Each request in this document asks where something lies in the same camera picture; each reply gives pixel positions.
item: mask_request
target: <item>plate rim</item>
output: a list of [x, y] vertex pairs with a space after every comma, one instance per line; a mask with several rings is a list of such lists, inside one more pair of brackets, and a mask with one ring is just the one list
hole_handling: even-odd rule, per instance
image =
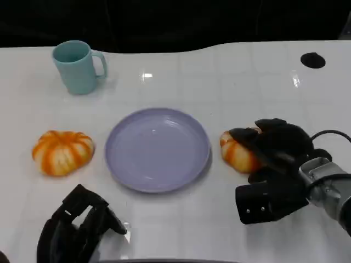
[[[112, 134], [114, 133], [114, 131], [120, 126], [120, 125], [123, 125], [124, 122], [126, 122], [127, 120], [129, 120], [130, 118], [134, 117], [135, 115], [138, 115], [140, 113], [143, 113], [143, 112], [147, 112], [147, 111], [153, 111], [153, 110], [158, 110], [158, 111], [173, 111], [175, 113], [178, 113], [178, 114], [181, 114], [181, 115], [185, 115], [187, 116], [188, 118], [190, 118], [193, 122], [195, 122], [202, 130], [202, 132], [204, 133], [205, 135], [205, 138], [204, 140], [206, 141], [205, 144], [206, 144], [206, 158], [205, 158], [205, 161], [203, 162], [203, 164], [201, 165], [201, 169], [199, 169], [199, 171], [197, 171], [195, 176], [193, 176], [190, 180], [188, 180], [186, 183], [182, 183], [182, 184], [177, 184], [175, 187], [171, 187], [171, 188], [168, 188], [168, 189], [164, 189], [164, 190], [148, 190], [148, 189], [144, 189], [142, 187], [132, 187], [130, 186], [129, 184], [123, 182], [123, 180], [121, 180], [114, 172], [113, 172], [113, 169], [111, 168], [111, 165], [108, 161], [108, 158], [107, 158], [107, 145], [109, 143], [109, 141], [111, 140], [112, 138]], [[176, 110], [176, 109], [173, 109], [173, 108], [167, 108], [167, 107], [151, 107], [151, 108], [144, 108], [144, 109], [141, 109], [141, 110], [137, 110], [137, 111], [134, 111], [132, 112], [131, 114], [125, 116], [124, 118], [122, 118], [111, 130], [111, 132], [109, 133], [109, 136], [107, 137], [107, 140], [106, 140], [106, 143], [105, 143], [105, 148], [104, 148], [104, 155], [105, 155], [105, 163], [107, 164], [107, 167], [109, 169], [109, 172], [112, 176], [112, 178], [119, 184], [131, 189], [131, 190], [135, 190], [135, 191], [139, 191], [139, 192], [143, 192], [143, 193], [166, 193], [166, 192], [171, 192], [171, 191], [175, 191], [175, 190], [178, 190], [188, 184], [190, 184], [191, 182], [193, 182], [196, 178], [198, 178], [201, 173], [205, 170], [205, 168], [207, 167], [207, 163], [208, 163], [208, 160], [210, 159], [210, 155], [211, 155], [211, 143], [210, 143], [210, 140], [208, 138], [208, 135], [204, 129], [204, 127], [201, 125], [201, 123], [195, 119], [193, 116], [191, 116], [190, 114], [188, 113], [185, 113], [181, 110]]]

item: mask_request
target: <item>robotic arm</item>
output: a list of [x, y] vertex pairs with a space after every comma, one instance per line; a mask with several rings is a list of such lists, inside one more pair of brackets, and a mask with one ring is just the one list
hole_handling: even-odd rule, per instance
[[276, 221], [313, 203], [324, 208], [351, 236], [351, 175], [332, 161], [323, 149], [315, 149], [313, 137], [281, 119], [256, 121], [251, 128], [230, 131], [234, 140], [251, 150], [265, 165], [249, 176], [250, 185], [236, 188], [236, 206], [244, 224]]

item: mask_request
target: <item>teal mug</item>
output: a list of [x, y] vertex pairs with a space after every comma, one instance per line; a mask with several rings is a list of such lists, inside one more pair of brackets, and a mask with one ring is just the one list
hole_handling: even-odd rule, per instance
[[[88, 94], [97, 87], [97, 79], [107, 76], [104, 55], [101, 52], [92, 51], [90, 46], [83, 41], [73, 40], [61, 43], [54, 48], [52, 56], [61, 79], [71, 94]], [[103, 75], [97, 76], [93, 56], [101, 59], [104, 68]]]

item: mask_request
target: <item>black hole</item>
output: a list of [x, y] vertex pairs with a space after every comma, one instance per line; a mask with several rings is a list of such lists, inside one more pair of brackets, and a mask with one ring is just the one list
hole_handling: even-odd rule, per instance
[[316, 52], [312, 52], [303, 54], [301, 63], [310, 68], [322, 68], [325, 66], [325, 59]]

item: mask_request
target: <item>table surface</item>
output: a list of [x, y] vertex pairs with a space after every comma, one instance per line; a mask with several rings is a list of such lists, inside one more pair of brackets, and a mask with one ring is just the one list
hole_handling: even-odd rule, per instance
[[[232, 43], [187, 53], [105, 53], [109, 77], [85, 96], [66, 91], [52, 63], [52, 49], [0, 49], [0, 250], [12, 263], [36, 262], [45, 221], [77, 184], [100, 194], [117, 216], [131, 223], [130, 244], [109, 233], [102, 259], [351, 261], [351, 238], [312, 205], [278, 222], [243, 225], [235, 187], [247, 180], [222, 161], [219, 147], [223, 131], [253, 126], [260, 118], [286, 119], [310, 135], [323, 129], [351, 134], [351, 42]], [[322, 55], [326, 66], [303, 66], [300, 57], [307, 52]], [[133, 192], [112, 179], [104, 160], [107, 136], [123, 117], [146, 107], [180, 109], [201, 122], [213, 152], [206, 176], [164, 195]], [[50, 129], [90, 135], [96, 143], [92, 161], [67, 178], [42, 176], [31, 148]], [[324, 135], [315, 143], [351, 171], [351, 145], [344, 138]]]

